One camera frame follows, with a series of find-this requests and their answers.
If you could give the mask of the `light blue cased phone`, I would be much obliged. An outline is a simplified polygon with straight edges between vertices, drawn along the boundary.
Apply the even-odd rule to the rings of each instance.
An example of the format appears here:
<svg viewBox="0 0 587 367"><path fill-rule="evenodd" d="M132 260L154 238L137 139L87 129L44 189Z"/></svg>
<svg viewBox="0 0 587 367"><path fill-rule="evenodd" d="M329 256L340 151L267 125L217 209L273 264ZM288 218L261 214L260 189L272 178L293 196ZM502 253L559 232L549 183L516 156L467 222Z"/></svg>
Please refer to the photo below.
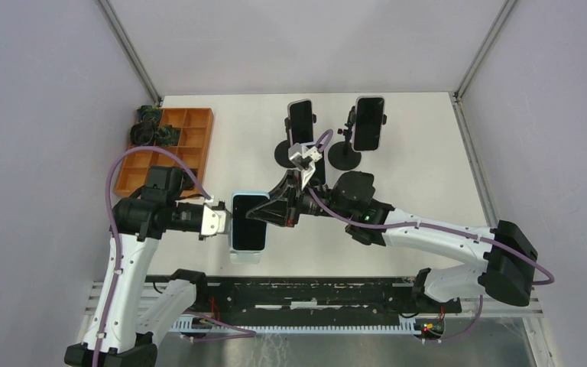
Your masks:
<svg viewBox="0 0 587 367"><path fill-rule="evenodd" d="M239 191L232 195L230 248L237 252L261 252L266 246L267 223L249 219L248 211L266 203L269 195L261 191Z"/></svg>

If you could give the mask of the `silver white phone stand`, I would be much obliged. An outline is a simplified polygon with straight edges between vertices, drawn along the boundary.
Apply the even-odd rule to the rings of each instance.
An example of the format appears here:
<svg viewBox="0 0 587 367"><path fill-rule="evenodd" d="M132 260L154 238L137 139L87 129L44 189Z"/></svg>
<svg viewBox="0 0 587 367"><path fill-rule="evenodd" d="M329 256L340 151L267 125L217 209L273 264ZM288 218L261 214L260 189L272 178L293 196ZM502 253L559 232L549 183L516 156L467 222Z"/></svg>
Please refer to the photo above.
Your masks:
<svg viewBox="0 0 587 367"><path fill-rule="evenodd" d="M237 250L230 248L229 261L234 265L256 265L260 262L262 251Z"/></svg>

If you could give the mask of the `lilac cased phone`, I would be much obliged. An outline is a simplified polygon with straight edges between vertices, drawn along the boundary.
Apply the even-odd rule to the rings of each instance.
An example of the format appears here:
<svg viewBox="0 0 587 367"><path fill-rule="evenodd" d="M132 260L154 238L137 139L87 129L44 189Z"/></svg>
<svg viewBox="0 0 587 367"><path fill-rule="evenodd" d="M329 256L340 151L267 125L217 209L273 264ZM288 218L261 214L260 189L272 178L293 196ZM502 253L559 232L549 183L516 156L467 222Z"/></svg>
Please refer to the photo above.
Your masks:
<svg viewBox="0 0 587 367"><path fill-rule="evenodd" d="M326 185L326 159L325 153L315 162L315 171L310 179L309 184L313 187L322 187Z"/></svg>

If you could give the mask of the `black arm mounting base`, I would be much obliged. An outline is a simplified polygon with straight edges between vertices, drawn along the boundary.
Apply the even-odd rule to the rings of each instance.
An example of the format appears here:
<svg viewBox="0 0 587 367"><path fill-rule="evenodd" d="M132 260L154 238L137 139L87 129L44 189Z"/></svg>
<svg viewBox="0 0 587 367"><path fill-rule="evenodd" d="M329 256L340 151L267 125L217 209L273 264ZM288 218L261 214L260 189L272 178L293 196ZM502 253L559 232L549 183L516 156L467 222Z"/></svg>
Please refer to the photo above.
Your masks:
<svg viewBox="0 0 587 367"><path fill-rule="evenodd" d="M458 300L420 295L409 278L209 276L191 310L233 326L393 326L420 314L460 313Z"/></svg>

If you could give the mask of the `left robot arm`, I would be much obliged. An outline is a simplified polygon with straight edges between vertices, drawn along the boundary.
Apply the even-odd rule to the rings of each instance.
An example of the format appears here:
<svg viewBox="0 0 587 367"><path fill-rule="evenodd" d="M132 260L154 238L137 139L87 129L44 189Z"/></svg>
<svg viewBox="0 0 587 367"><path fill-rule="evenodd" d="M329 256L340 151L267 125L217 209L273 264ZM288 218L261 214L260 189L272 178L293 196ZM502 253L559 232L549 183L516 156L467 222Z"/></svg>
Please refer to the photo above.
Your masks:
<svg viewBox="0 0 587 367"><path fill-rule="evenodd" d="M161 341L182 312L208 305L205 274L180 269L159 298L139 312L149 265L166 231L205 239L230 230L224 202L185 203L180 196L185 183L184 169L153 166L144 185L113 206L102 294L82 342L67 347L66 365L153 366Z"/></svg>

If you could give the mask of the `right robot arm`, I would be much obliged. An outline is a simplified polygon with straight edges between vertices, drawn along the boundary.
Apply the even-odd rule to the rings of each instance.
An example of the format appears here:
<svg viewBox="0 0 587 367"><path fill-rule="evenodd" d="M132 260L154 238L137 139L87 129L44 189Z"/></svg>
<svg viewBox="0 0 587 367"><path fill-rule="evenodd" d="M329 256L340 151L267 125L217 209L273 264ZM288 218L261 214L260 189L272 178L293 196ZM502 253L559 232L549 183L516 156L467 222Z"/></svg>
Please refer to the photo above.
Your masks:
<svg viewBox="0 0 587 367"><path fill-rule="evenodd" d="M349 171L333 188L303 186L301 175L288 170L268 200L246 216L290 228L302 215L332 217L363 245L413 248L458 261L418 273L410 299L421 312L480 295L515 307L530 303L538 253L518 225L500 220L494 227L470 227L422 218L376 200L374 180L370 173Z"/></svg>

